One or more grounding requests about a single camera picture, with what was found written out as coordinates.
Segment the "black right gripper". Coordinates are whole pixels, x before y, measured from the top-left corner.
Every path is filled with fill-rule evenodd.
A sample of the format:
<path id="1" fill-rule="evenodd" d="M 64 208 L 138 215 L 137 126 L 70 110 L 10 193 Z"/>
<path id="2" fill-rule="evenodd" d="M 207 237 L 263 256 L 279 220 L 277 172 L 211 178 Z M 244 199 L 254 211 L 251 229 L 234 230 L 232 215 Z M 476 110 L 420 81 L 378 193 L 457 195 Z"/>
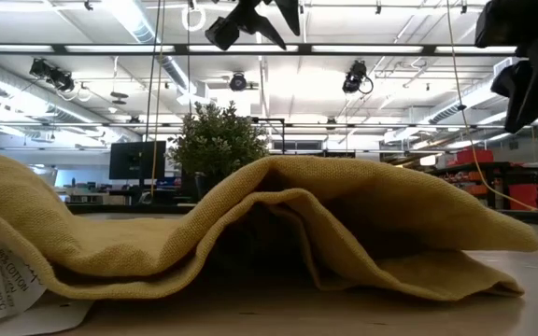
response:
<path id="1" fill-rule="evenodd" d="M 517 46 L 538 38 L 538 0 L 488 1 L 476 22 L 476 47 Z M 538 39 L 527 61 L 505 67 L 490 90 L 509 97 L 504 129 L 516 133 L 538 119 Z"/>

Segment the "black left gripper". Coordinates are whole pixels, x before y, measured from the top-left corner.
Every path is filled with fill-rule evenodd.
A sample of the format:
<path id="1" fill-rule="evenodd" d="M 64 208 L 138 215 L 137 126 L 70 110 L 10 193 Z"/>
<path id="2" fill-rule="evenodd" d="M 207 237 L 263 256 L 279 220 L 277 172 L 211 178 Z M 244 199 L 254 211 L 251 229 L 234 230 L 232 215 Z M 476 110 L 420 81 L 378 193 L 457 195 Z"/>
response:
<path id="1" fill-rule="evenodd" d="M 259 33 L 278 45 L 282 50 L 286 50 L 286 44 L 276 28 L 265 16 L 257 11 L 260 4 L 268 6 L 272 2 L 273 0 L 238 0 L 235 7 L 235 19 L 241 21 L 239 23 L 241 31 L 250 35 Z M 301 33 L 299 1 L 275 0 L 275 3 L 290 30 L 296 36 L 299 36 Z"/>

